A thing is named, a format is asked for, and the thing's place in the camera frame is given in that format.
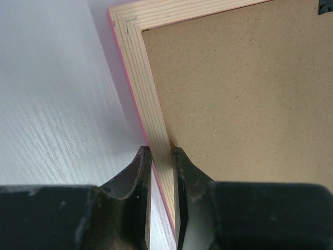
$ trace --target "brown backing board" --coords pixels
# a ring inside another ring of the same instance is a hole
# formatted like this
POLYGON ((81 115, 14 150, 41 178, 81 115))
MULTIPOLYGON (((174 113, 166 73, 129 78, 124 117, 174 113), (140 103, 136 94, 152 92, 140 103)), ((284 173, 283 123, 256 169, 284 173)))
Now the brown backing board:
POLYGON ((333 13, 274 0, 143 32, 169 138, 215 180, 333 190, 333 13))

